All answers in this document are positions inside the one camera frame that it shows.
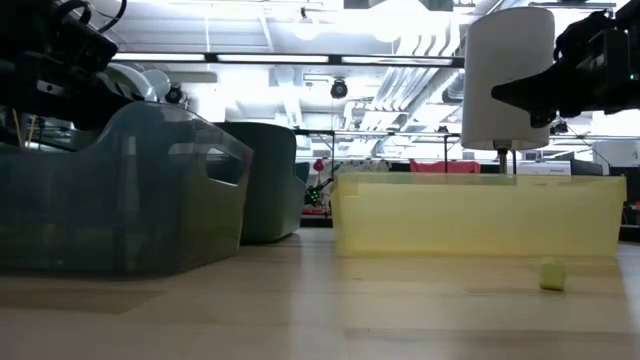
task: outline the ceiling pipe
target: ceiling pipe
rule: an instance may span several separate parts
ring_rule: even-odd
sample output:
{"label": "ceiling pipe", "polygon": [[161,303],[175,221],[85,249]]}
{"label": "ceiling pipe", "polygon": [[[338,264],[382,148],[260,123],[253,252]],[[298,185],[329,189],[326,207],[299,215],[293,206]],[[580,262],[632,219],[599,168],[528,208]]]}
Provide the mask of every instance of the ceiling pipe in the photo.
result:
{"label": "ceiling pipe", "polygon": [[[418,49],[416,49],[416,55],[418,56],[428,54],[429,51],[434,48],[437,42],[437,40],[435,39],[436,36],[428,32],[423,33],[421,37],[422,42]],[[409,81],[408,83],[405,83],[402,91],[396,94],[392,101],[392,107],[398,110],[404,110],[406,107],[403,106],[403,103],[406,101],[406,99],[411,96],[412,93],[416,92],[416,88],[421,89],[429,81],[429,77],[426,76],[428,74],[427,69],[419,68],[405,70],[407,70],[406,73],[409,74]]]}
{"label": "ceiling pipe", "polygon": [[261,9],[258,19],[260,20],[260,26],[262,27],[264,38],[267,41],[267,47],[269,47],[269,51],[274,52],[275,47],[273,46],[273,38],[271,37],[271,31],[269,31],[269,24],[267,24],[267,15],[264,12],[264,7]]}
{"label": "ceiling pipe", "polygon": [[[411,34],[410,36],[408,36],[407,49],[406,49],[407,53],[403,53],[402,55],[419,55],[417,51],[418,49],[420,49],[422,41],[423,41],[422,36],[418,34]],[[380,98],[379,106],[382,110],[386,110],[386,111],[395,110],[391,106],[391,102],[397,96],[398,91],[402,89],[403,85],[407,83],[411,73],[409,69],[395,69],[395,70],[397,70],[396,71],[397,75],[393,79],[391,88],[383,97]]]}
{"label": "ceiling pipe", "polygon": [[353,109],[355,109],[356,107],[356,102],[355,101],[348,101],[345,105],[344,105],[344,112],[343,112],[343,117],[345,119],[344,121],[344,130],[350,130],[351,129],[351,125],[354,123],[354,119],[353,119]]}
{"label": "ceiling pipe", "polygon": [[446,103],[461,104],[464,99],[464,73],[460,73],[451,85],[442,93],[442,99]]}
{"label": "ceiling pipe", "polygon": [[414,119],[416,115],[419,114],[419,111],[423,106],[426,106],[436,100],[434,96],[442,96],[442,91],[444,91],[449,84],[455,80],[455,77],[459,73],[458,69],[446,70],[448,71],[435,71],[429,81],[429,85],[426,86],[420,95],[416,97],[415,101],[409,105],[407,109],[409,112],[409,119]]}
{"label": "ceiling pipe", "polygon": [[[508,1],[495,0],[493,2],[483,1],[483,2],[481,2],[481,3],[476,5],[476,11],[479,11],[480,13],[484,13],[484,14],[488,15],[488,14],[491,14],[491,13],[496,12],[498,10],[501,10],[504,7],[503,5],[505,5],[505,4],[506,4],[506,7],[518,6],[518,5],[525,6],[524,0],[508,0]],[[457,51],[459,51],[462,56],[464,56],[464,46],[465,46],[465,39],[461,39],[460,43],[457,45]],[[458,88],[460,86],[460,83],[462,83],[462,87],[464,89],[464,74],[459,73],[459,74],[455,74],[453,76],[457,76],[458,78],[453,83],[451,83],[450,88],[447,88],[447,89],[445,89],[443,91],[443,94],[442,94],[443,95],[443,97],[442,97],[443,99],[445,99],[447,96],[455,94],[457,91],[463,91],[463,90],[459,90],[459,88]],[[432,86],[431,83],[429,83],[427,85],[427,87],[425,87],[423,89],[423,93],[422,94],[418,94],[418,95],[416,95],[416,97],[424,98],[424,96],[422,96],[422,95],[424,94],[424,92],[429,92],[431,90],[431,89],[428,88],[430,86]],[[454,96],[450,96],[450,98],[452,98],[455,102],[461,102],[461,100],[462,100],[461,98],[458,99],[457,97],[454,97]],[[413,105],[410,105],[410,106],[412,106],[414,108],[410,112],[411,113],[415,113],[417,109]]]}
{"label": "ceiling pipe", "polygon": [[[415,35],[404,35],[402,36],[402,38],[400,39],[400,45],[398,46],[398,50],[396,51],[395,55],[409,55],[411,54],[410,51],[413,51],[413,48],[415,48],[415,45],[412,46],[412,44],[416,41],[416,36]],[[380,89],[378,90],[378,93],[376,94],[376,96],[374,97],[373,101],[371,102],[371,106],[374,109],[377,110],[382,110],[382,100],[388,96],[389,92],[391,91],[391,87],[394,83],[394,81],[396,80],[397,76],[400,75],[402,69],[398,69],[398,68],[389,68],[386,71],[384,80],[382,81],[382,85],[380,86]]]}
{"label": "ceiling pipe", "polygon": [[[435,36],[434,44],[427,52],[427,55],[442,56],[451,54],[459,45],[460,27],[455,21],[450,21],[444,36]],[[420,95],[420,92],[429,84],[429,81],[436,74],[437,69],[420,69],[422,70],[420,83],[411,88],[411,92],[405,96],[400,104],[402,109],[407,109],[412,102]]]}
{"label": "ceiling pipe", "polygon": [[274,74],[279,88],[282,90],[282,103],[289,123],[293,127],[304,127],[302,109],[298,90],[294,86],[296,70],[292,66],[276,66]]}

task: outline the black equipment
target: black equipment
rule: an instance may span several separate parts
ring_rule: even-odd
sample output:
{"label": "black equipment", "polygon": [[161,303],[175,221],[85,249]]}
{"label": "black equipment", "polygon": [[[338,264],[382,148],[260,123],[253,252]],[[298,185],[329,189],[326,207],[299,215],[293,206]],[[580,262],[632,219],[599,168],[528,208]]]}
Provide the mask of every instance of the black equipment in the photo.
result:
{"label": "black equipment", "polygon": [[347,83],[343,79],[336,79],[331,86],[331,97],[334,99],[342,99],[349,93]]}
{"label": "black equipment", "polygon": [[171,89],[169,89],[167,95],[164,96],[164,99],[169,104],[177,105],[180,104],[183,96],[184,94],[182,93],[182,87],[180,84],[171,84]]}
{"label": "black equipment", "polygon": [[496,100],[526,110],[531,126],[544,127],[583,111],[614,114],[640,107],[640,0],[615,18],[596,11],[556,39],[554,60],[544,72],[495,86]]}
{"label": "black equipment", "polygon": [[557,124],[551,125],[549,127],[549,133],[551,135],[566,134],[568,132],[569,132],[569,126],[564,121],[560,121]]}
{"label": "black equipment", "polygon": [[[84,0],[3,0],[0,3],[0,104],[34,115],[72,121],[81,130],[100,130],[123,106],[143,100],[102,73],[118,51],[89,26]],[[81,10],[75,19],[70,15]]]}
{"label": "black equipment", "polygon": [[604,174],[601,164],[576,159],[569,160],[569,163],[571,164],[571,175],[602,176]]}
{"label": "black equipment", "polygon": [[640,168],[639,167],[609,167],[609,176],[624,176],[627,179],[627,201],[640,201]]}
{"label": "black equipment", "polygon": [[304,193],[304,204],[319,206],[322,202],[322,190],[325,187],[329,186],[335,179],[329,178],[325,180],[322,184],[317,186],[309,186],[307,191]]}

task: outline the yellow plastic container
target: yellow plastic container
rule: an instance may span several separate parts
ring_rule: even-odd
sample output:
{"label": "yellow plastic container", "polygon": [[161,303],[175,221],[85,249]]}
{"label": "yellow plastic container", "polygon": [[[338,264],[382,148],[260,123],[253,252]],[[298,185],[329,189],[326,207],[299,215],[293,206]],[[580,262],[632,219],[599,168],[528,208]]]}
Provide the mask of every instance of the yellow plastic container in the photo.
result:
{"label": "yellow plastic container", "polygon": [[347,173],[333,220],[345,256],[615,256],[623,177]]}

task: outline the fluorescent light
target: fluorescent light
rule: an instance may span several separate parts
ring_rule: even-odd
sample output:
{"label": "fluorescent light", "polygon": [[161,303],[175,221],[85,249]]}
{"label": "fluorescent light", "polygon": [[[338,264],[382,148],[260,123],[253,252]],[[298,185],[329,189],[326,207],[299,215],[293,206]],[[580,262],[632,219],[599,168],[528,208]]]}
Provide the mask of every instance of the fluorescent light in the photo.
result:
{"label": "fluorescent light", "polygon": [[204,54],[163,54],[163,53],[119,53],[115,61],[147,61],[147,62],[204,62]]}
{"label": "fluorescent light", "polygon": [[277,54],[220,54],[220,63],[314,63],[326,64],[328,56],[323,55],[277,55]]}
{"label": "fluorescent light", "polygon": [[434,132],[427,132],[427,133],[411,133],[411,132],[401,132],[398,133],[398,135],[401,136],[419,136],[419,137],[435,137],[435,138],[440,138],[440,137],[459,137],[460,134],[445,134],[445,133],[434,133]]}
{"label": "fluorescent light", "polygon": [[343,56],[343,64],[359,65],[403,65],[403,66],[451,66],[453,60],[450,58],[437,57],[411,57],[411,56]]}
{"label": "fluorescent light", "polygon": [[336,135],[388,136],[386,131],[336,131]]}
{"label": "fluorescent light", "polygon": [[530,2],[529,6],[541,7],[547,9],[576,9],[576,10],[607,10],[615,9],[618,5],[615,2],[611,3],[588,3],[588,2]]}

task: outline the wooden table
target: wooden table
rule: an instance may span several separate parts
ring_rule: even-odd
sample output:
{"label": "wooden table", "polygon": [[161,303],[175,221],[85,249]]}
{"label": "wooden table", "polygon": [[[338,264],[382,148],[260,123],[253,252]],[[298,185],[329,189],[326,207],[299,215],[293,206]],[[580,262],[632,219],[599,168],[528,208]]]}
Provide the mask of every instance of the wooden table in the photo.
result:
{"label": "wooden table", "polygon": [[640,247],[568,259],[341,259],[331,229],[166,279],[0,278],[0,359],[639,359]]}

